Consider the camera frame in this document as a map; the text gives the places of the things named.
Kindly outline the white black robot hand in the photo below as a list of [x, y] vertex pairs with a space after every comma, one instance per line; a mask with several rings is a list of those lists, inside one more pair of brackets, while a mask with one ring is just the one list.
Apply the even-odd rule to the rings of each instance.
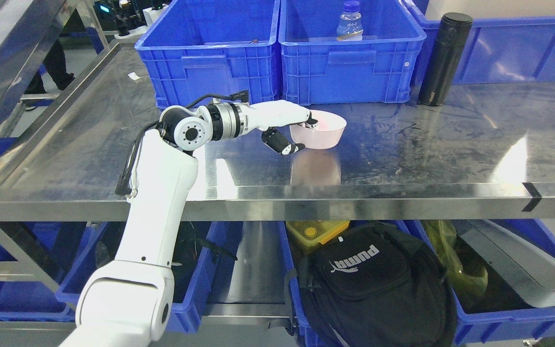
[[318, 120], [311, 116], [311, 110], [290, 101], [256, 103], [244, 109], [240, 135], [243, 136], [255, 129], [261, 130], [261, 140], [267, 147], [279, 154], [289, 155], [301, 151], [305, 145], [290, 142], [278, 128], [297, 124], [316, 128]]

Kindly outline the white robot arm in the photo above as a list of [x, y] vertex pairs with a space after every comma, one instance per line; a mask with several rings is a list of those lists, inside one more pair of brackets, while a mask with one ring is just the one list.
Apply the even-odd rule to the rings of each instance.
[[83, 287], [63, 347], [147, 347], [162, 338], [175, 290], [172, 255], [198, 177], [193, 152], [255, 129], [251, 113], [244, 101], [170, 106], [139, 132], [115, 190], [129, 204], [119, 248]]

